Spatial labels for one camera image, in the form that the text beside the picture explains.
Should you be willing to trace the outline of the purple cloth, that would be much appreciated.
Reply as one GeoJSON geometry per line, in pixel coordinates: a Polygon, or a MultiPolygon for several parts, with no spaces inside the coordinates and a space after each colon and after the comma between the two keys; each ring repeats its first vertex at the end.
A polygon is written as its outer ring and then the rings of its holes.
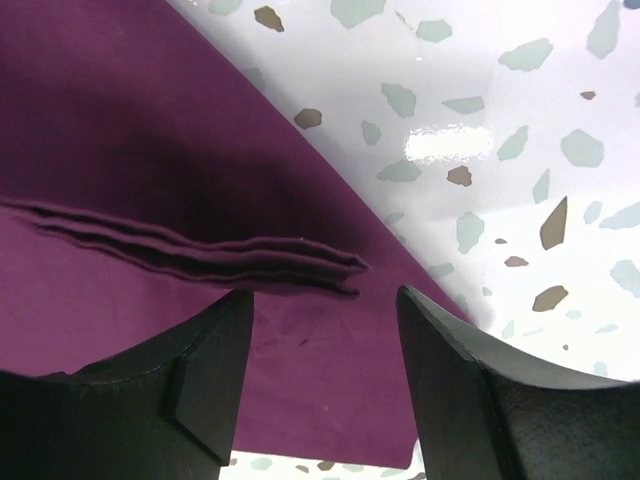
{"type": "Polygon", "coordinates": [[[399,286],[454,303],[165,1],[1,5],[1,375],[254,296],[233,450],[402,468],[399,286]]]}

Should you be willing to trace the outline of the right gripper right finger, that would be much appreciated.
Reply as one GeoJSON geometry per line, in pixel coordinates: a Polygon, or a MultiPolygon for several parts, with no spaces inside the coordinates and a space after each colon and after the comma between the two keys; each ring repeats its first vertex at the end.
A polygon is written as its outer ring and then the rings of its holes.
{"type": "Polygon", "coordinates": [[[530,355],[409,286],[396,311],[428,479],[638,477],[637,383],[530,355]]]}

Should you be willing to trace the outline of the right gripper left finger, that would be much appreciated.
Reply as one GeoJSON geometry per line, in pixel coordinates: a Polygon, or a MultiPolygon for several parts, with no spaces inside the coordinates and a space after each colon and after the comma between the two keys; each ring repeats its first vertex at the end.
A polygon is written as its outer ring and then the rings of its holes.
{"type": "Polygon", "coordinates": [[[215,479],[230,461],[254,319],[233,291],[72,373],[1,375],[5,479],[215,479]]]}

